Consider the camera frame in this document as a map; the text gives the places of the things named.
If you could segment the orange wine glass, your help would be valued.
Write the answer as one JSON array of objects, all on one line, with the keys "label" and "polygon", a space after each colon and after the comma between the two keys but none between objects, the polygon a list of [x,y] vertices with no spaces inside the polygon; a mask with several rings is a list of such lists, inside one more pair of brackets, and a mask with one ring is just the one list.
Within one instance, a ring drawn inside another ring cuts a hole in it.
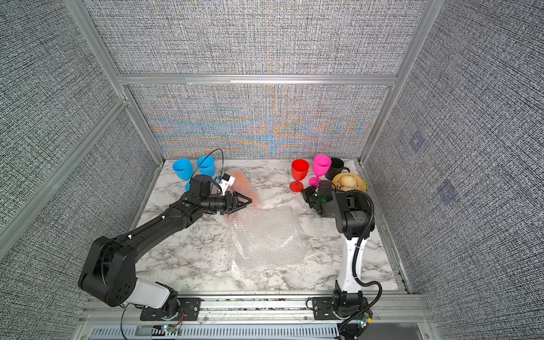
[{"label": "orange wine glass", "polygon": [[229,187],[232,192],[238,192],[252,199],[249,208],[264,209],[264,202],[256,188],[249,182],[248,178],[237,167],[230,168],[228,174],[235,178],[234,184]]}]

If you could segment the pink wine glass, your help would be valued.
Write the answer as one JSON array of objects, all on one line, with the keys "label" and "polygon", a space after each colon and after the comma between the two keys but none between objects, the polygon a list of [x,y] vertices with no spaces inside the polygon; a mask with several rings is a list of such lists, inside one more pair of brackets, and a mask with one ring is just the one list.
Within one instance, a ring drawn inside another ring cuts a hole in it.
[{"label": "pink wine glass", "polygon": [[323,154],[317,155],[313,160],[313,174],[314,177],[312,177],[309,180],[310,186],[318,186],[319,182],[322,180],[321,177],[323,177],[330,169],[331,166],[331,159]]}]

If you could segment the red wine glass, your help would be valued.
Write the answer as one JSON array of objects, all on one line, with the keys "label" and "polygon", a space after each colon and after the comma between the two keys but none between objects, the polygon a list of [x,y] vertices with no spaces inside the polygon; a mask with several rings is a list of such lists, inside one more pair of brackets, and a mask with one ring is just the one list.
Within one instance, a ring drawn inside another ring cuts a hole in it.
[{"label": "red wine glass", "polygon": [[306,178],[310,164],[306,160],[294,160],[291,164],[291,174],[294,179],[290,183],[290,190],[299,193],[304,189],[302,180]]}]

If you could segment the blue wine glass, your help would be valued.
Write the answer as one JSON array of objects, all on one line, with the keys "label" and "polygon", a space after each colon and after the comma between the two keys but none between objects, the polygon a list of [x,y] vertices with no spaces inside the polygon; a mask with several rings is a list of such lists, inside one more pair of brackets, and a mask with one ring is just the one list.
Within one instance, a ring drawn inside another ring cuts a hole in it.
[{"label": "blue wine glass", "polygon": [[202,175],[214,177],[216,173],[215,160],[212,156],[200,157],[197,161],[198,171]]},{"label": "blue wine glass", "polygon": [[191,161],[187,159],[177,160],[172,165],[172,168],[176,175],[186,182],[185,191],[188,192],[191,186],[190,181],[194,174],[194,169]]}]

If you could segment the bubble wrap sheet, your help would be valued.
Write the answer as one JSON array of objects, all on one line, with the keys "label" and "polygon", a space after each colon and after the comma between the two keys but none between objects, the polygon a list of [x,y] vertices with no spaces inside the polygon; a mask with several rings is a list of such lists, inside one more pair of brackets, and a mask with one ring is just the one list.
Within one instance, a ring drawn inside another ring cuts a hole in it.
[{"label": "bubble wrap sheet", "polygon": [[299,215],[289,206],[245,208],[225,221],[231,232],[232,273],[241,279],[295,269],[311,256]]}]

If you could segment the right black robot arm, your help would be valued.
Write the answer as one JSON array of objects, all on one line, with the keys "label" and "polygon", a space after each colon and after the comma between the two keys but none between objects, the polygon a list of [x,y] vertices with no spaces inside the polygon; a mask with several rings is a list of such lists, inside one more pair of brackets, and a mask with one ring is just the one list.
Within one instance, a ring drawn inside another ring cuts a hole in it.
[{"label": "right black robot arm", "polygon": [[362,279],[362,255],[375,229],[375,206],[371,197],[355,189],[338,190],[330,181],[304,188],[301,194],[317,215],[334,218],[342,238],[341,270],[323,315],[333,314],[338,320],[348,320],[366,313],[383,293],[379,281]]}]

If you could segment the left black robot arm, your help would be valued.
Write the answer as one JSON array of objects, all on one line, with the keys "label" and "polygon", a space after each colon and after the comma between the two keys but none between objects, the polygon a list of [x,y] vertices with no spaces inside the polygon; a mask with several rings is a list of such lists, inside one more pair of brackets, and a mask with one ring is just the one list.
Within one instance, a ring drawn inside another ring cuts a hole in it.
[{"label": "left black robot arm", "polygon": [[205,214],[230,215],[252,204],[251,198],[236,191],[219,188],[214,193],[219,184],[207,175],[198,174],[189,184],[178,201],[144,225],[114,238],[97,238],[84,262],[79,288],[111,307],[132,304],[174,317],[179,310],[178,293],[164,284],[139,279],[136,263]]}]

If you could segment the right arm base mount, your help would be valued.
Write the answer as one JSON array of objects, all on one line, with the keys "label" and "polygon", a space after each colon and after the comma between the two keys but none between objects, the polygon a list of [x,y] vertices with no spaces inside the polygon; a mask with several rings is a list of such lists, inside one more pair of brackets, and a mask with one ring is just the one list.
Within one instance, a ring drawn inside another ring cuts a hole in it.
[{"label": "right arm base mount", "polygon": [[363,293],[338,293],[310,298],[309,307],[315,320],[345,320],[369,305]]}]

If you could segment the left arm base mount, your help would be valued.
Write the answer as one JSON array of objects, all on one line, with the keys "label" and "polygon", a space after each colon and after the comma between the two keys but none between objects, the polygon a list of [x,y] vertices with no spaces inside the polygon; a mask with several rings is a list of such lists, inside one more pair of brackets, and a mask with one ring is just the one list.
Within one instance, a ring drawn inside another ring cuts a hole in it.
[{"label": "left arm base mount", "polygon": [[170,297],[163,307],[154,309],[143,308],[140,314],[140,321],[196,321],[201,310],[202,300],[199,297],[191,298],[181,296],[174,301]]}]

